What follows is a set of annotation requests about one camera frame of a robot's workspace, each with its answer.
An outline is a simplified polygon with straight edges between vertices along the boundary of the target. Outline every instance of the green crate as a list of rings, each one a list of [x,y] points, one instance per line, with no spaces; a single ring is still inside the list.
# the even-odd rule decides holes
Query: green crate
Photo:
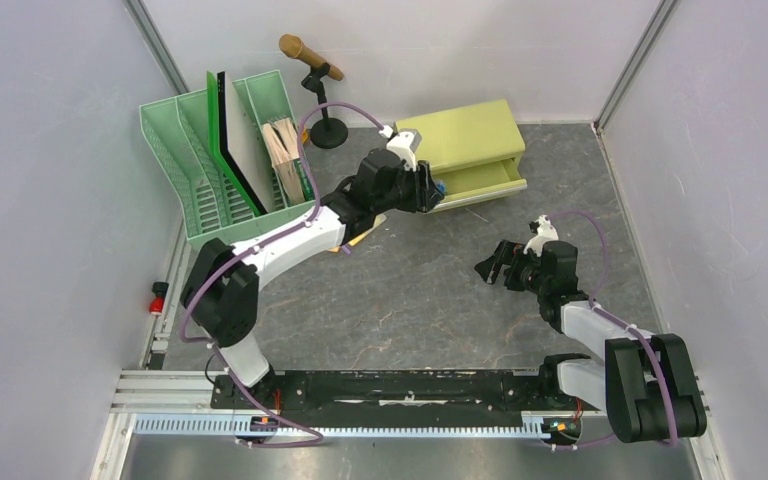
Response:
[[[276,70],[235,80],[234,88],[261,140],[260,155],[268,162],[260,125],[293,119],[281,73]],[[313,202],[306,202],[286,208],[286,194],[273,172],[275,201],[280,209],[255,217],[207,153],[207,119],[206,90],[140,107],[143,136],[178,194],[190,245],[201,248],[213,238],[226,243],[248,240],[286,224],[313,206]]]

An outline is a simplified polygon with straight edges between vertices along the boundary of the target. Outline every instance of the open drawer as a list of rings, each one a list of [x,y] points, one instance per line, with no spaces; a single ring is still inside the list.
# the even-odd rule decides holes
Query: open drawer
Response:
[[[504,197],[526,187],[526,181],[520,177],[513,158],[439,175],[434,174],[432,167],[431,175],[435,181],[443,182],[446,189],[446,198],[432,213]]]

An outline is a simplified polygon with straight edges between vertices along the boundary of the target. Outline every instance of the orange object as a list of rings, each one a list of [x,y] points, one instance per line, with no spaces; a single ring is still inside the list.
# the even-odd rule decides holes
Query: orange object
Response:
[[[308,48],[302,39],[295,35],[290,35],[289,33],[281,35],[281,39],[278,40],[278,48],[284,52],[284,55],[301,60],[313,68],[319,68],[323,63],[327,63],[331,65],[331,70],[328,71],[328,76],[334,80],[343,79],[343,72],[341,72],[339,68]]]

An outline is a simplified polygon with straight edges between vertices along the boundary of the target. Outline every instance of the wall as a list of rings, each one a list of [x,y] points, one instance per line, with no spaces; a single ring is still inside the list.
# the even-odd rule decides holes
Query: wall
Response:
[[[382,121],[506,98],[521,121],[592,120],[657,0],[145,0],[190,89],[205,71],[280,69],[297,118],[308,67],[278,50],[298,35],[346,74],[329,99]],[[353,124],[366,126],[352,117]]]
[[[768,2],[681,2],[606,131],[734,478],[768,478]]]
[[[180,221],[137,117],[170,95],[120,1],[0,2],[0,478],[89,476]]]

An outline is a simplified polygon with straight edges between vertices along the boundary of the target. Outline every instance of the purple cable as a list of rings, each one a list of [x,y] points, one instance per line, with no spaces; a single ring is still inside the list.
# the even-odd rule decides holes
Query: purple cable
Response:
[[[276,234],[274,234],[274,235],[272,235],[270,237],[267,237],[267,238],[261,240],[261,242],[256,245],[257,247],[263,248],[263,247],[269,245],[270,243],[272,243],[272,242],[274,242],[274,241],[276,241],[278,239],[286,237],[287,235],[295,232],[296,230],[304,228],[305,223],[313,221],[314,219],[316,219],[316,216],[319,214],[319,210],[321,208],[321,205],[320,205],[319,202],[320,202],[321,197],[319,196],[319,188],[317,188],[317,186],[316,186],[316,181],[314,181],[313,173],[310,170],[310,165],[308,164],[307,158],[305,157],[304,145],[302,144],[302,133],[304,132],[305,125],[307,125],[307,121],[310,120],[310,117],[313,116],[313,114],[315,114],[319,110],[322,110],[323,108],[327,108],[327,107],[344,107],[344,108],[348,108],[350,110],[354,110],[357,113],[359,113],[359,114],[363,115],[364,117],[366,117],[366,119],[369,120],[370,122],[372,122],[375,125],[375,127],[378,128],[378,130],[381,130],[381,129],[384,128],[384,125],[382,125],[381,122],[376,120],[372,115],[370,115],[366,111],[362,110],[360,107],[356,107],[354,105],[351,105],[349,103],[344,103],[344,102],[326,102],[326,103],[322,103],[322,104],[317,105],[316,108],[314,108],[313,110],[310,111],[310,113],[305,115],[304,118],[302,118],[302,121],[298,125],[298,132],[297,132],[298,140],[297,140],[296,145],[299,148],[299,160],[301,161],[302,168],[304,169],[305,175],[307,175],[307,178],[310,179],[310,185],[313,188],[313,197],[314,197],[313,210],[311,211],[310,215],[303,222],[299,222],[299,223],[297,223],[297,224],[287,228],[286,230],[282,230],[282,231],[280,231],[280,232],[278,232],[278,233],[276,233]],[[181,341],[182,342],[184,342],[184,343],[195,343],[195,342],[207,342],[207,341],[211,340],[210,337],[207,337],[207,336],[202,336],[202,337],[188,337],[187,336],[187,325],[189,324],[190,318],[193,315],[193,310],[195,309],[195,307],[198,304],[198,302],[202,299],[204,294],[207,292],[207,289],[210,288],[210,286],[213,285],[213,283],[216,280],[218,280],[231,267],[236,265],[237,262],[239,262],[243,258],[246,258],[247,256],[249,256],[252,253],[254,253],[254,247],[255,246],[251,246],[251,247],[247,248],[242,253],[234,256],[234,258],[232,258],[232,259],[228,260],[227,262],[225,262],[224,265],[222,265],[221,267],[216,269],[216,271],[213,272],[213,274],[210,277],[208,277],[208,279],[204,282],[204,284],[201,287],[199,287],[199,289],[196,291],[195,295],[193,295],[193,298],[190,300],[190,304],[184,310],[184,317],[181,319],[181,327],[180,327],[180,330],[178,331],[178,336],[181,337]],[[216,351],[216,356],[219,357],[223,362],[225,362],[225,357],[222,356],[222,353],[219,351],[219,348],[215,348],[214,350]],[[252,447],[255,447],[255,448],[292,448],[292,447],[312,446],[312,445],[316,445],[316,444],[322,442],[324,437],[322,436],[321,433],[319,433],[319,432],[317,432],[315,430],[312,430],[312,429],[310,429],[308,427],[299,425],[298,423],[295,423],[292,420],[288,420],[288,419],[286,419],[286,418],[284,418],[284,417],[282,417],[282,416],[280,416],[280,415],[270,411],[268,408],[266,408],[260,402],[258,402],[251,395],[251,393],[249,393],[248,389],[243,385],[243,382],[241,382],[240,379],[237,378],[237,376],[233,372],[230,372],[230,376],[231,376],[231,379],[234,381],[234,385],[236,385],[237,388],[240,390],[240,392],[242,392],[243,396],[246,397],[246,400],[248,400],[249,403],[254,405],[258,410],[262,411],[264,414],[266,414],[266,415],[268,415],[270,417],[273,417],[275,420],[277,420],[281,424],[288,425],[288,426],[290,426],[292,428],[296,428],[298,430],[301,430],[303,432],[309,433],[309,434],[311,434],[311,435],[316,437],[316,438],[311,439],[311,440],[303,440],[303,441],[298,441],[298,442],[287,442],[287,443],[278,443],[278,444],[252,444],[251,445]]]
[[[652,350],[652,346],[649,345],[649,342],[646,340],[643,334],[640,333],[639,330],[637,330],[634,327],[631,327],[628,323],[620,320],[619,318],[617,318],[615,315],[608,312],[607,310],[603,310],[601,307],[597,307],[594,303],[594,298],[596,297],[596,294],[599,291],[601,291],[602,288],[604,288],[605,281],[608,278],[608,269],[609,269],[608,241],[605,239],[605,232],[602,230],[602,227],[599,225],[599,222],[597,222],[596,219],[591,214],[582,210],[569,210],[566,212],[555,213],[552,215],[546,215],[546,218],[549,220],[552,220],[553,218],[563,217],[566,215],[580,215],[586,218],[596,228],[596,233],[599,234],[599,241],[602,243],[602,267],[603,267],[602,278],[599,279],[599,283],[596,285],[596,288],[592,290],[593,293],[590,295],[590,308],[592,308],[597,315],[600,315],[601,317],[605,318],[606,320],[613,323],[614,325],[631,333],[632,335],[634,335],[635,338],[637,338],[640,341],[640,344],[643,346],[643,350],[646,352],[646,356],[649,358],[649,363],[652,364],[652,370],[655,373],[655,379],[658,381],[658,389],[661,391],[661,399],[664,402],[664,410],[666,411],[666,415],[667,415],[667,428],[670,431],[670,440],[667,443],[667,445],[674,447],[678,445],[678,427],[676,426],[675,410],[673,410],[673,402],[670,399],[670,393],[669,393],[669,390],[667,389],[667,380],[664,377],[664,371],[661,369],[661,364],[658,362],[658,357],[655,355],[655,351]],[[611,439],[613,439],[613,437],[614,435],[611,434],[604,438],[592,440],[592,441],[577,445],[577,448],[602,445],[604,443],[607,443]],[[573,448],[571,448],[570,446],[567,446],[567,448],[563,448],[563,450],[573,450]]]

